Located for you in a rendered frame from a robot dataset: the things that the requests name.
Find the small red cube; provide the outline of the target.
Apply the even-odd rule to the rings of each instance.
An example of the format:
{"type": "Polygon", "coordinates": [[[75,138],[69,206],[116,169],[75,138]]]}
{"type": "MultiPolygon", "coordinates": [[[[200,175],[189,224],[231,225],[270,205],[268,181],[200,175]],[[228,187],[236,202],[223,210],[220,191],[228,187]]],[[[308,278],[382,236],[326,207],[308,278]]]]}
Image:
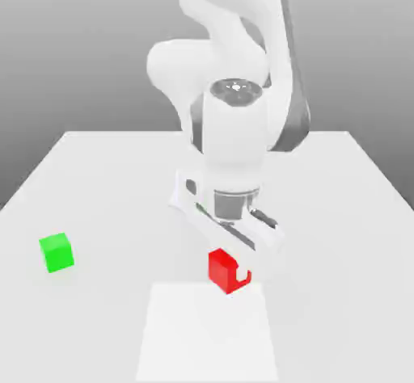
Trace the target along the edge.
{"type": "Polygon", "coordinates": [[[251,283],[252,274],[248,270],[246,277],[239,280],[237,277],[239,264],[222,248],[209,252],[209,279],[225,294],[231,294],[251,283]]]}

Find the small green cube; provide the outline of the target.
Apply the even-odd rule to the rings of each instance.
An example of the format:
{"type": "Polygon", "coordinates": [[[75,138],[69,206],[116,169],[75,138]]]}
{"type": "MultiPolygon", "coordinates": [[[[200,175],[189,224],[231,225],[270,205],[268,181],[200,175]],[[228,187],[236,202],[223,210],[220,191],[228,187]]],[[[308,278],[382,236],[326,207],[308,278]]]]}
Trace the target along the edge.
{"type": "Polygon", "coordinates": [[[74,255],[65,233],[54,234],[39,240],[48,273],[74,265],[74,255]]]}

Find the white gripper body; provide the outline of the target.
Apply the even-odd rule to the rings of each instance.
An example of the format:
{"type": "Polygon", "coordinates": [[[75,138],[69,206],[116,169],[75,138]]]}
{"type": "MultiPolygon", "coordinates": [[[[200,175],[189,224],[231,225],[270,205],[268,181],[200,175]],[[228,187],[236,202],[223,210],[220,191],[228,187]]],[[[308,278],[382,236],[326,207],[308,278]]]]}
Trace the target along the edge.
{"type": "Polygon", "coordinates": [[[222,248],[238,261],[274,261],[284,240],[277,221],[249,199],[214,199],[208,207],[178,199],[176,207],[208,250],[222,248]]]}

